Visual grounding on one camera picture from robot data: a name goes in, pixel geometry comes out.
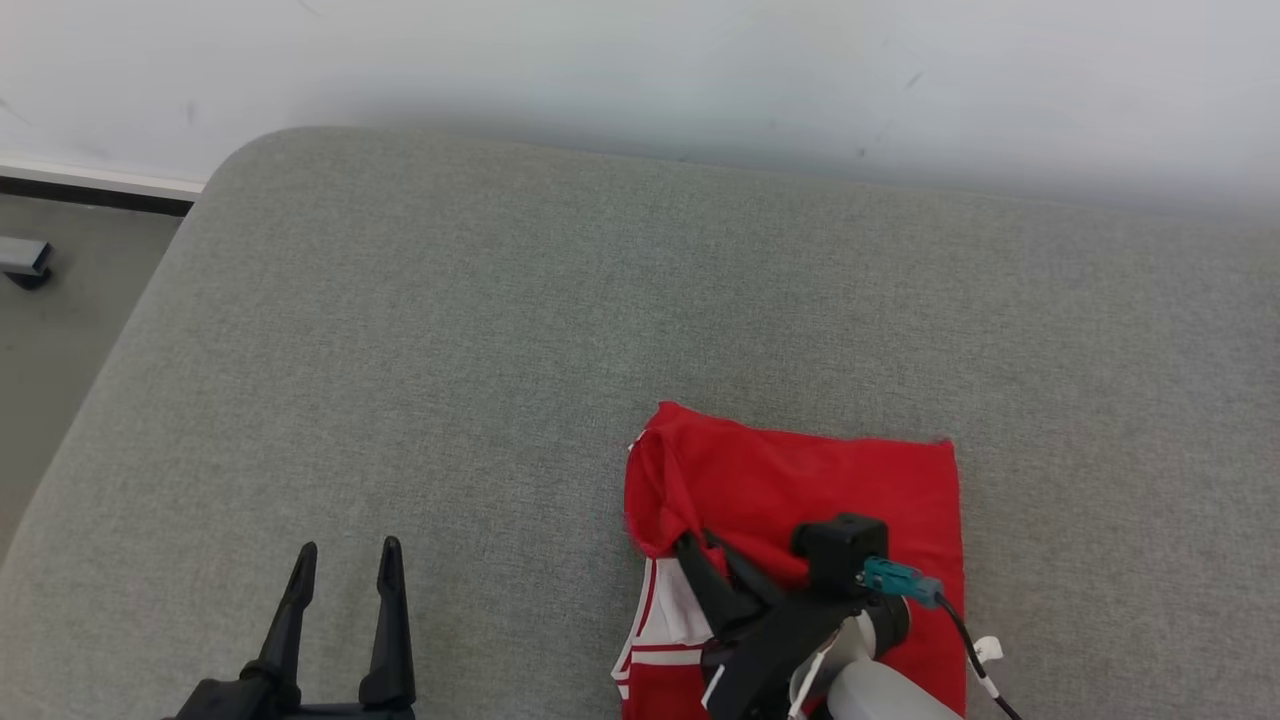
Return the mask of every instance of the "cable connector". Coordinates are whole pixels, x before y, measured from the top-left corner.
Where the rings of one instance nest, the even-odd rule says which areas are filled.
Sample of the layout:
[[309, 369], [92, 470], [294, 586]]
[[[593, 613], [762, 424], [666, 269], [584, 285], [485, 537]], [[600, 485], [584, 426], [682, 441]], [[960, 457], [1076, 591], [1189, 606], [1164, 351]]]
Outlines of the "cable connector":
[[867, 559], [861, 584], [884, 594], [909, 597], [929, 610], [938, 606], [937, 596], [942, 592], [942, 580], [883, 557]]

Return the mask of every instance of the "gray fabric surface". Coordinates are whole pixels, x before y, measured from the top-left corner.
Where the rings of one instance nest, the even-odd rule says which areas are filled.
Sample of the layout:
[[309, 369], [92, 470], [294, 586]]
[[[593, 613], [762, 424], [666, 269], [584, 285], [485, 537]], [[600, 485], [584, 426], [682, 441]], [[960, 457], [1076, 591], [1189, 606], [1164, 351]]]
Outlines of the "gray fabric surface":
[[[928, 439], [1028, 719], [1280, 707], [1276, 234], [303, 129], [218, 172], [0, 574], [5, 717], [156, 717], [320, 546], [301, 683], [352, 697], [404, 543], [419, 716], [611, 717], [660, 398]], [[995, 717], [972, 691], [970, 716]]]

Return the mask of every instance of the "red garment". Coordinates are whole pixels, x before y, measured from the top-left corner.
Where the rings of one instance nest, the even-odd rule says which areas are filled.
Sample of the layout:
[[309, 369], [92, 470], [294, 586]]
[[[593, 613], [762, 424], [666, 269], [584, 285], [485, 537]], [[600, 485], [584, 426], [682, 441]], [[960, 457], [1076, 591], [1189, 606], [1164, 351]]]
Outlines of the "red garment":
[[[709, 528], [788, 588], [803, 585], [808, 571], [791, 553], [796, 525], [840, 512], [878, 518], [890, 528], [890, 559], [941, 579], [964, 612], [960, 482], [950, 442], [756, 430], [663, 402], [631, 450], [625, 492], [627, 528], [646, 556], [671, 557], [685, 530], [700, 537]], [[713, 561], [723, 568], [722, 557]], [[965, 655], [941, 610], [913, 603], [911, 632], [884, 662], [964, 715]], [[689, 717], [705, 717], [700, 683], [680, 678], [678, 687], [641, 691], [632, 669], [623, 716], [646, 717], [637, 714], [648, 705], [643, 693], [676, 693]], [[663, 706], [671, 712], [669, 697]]]

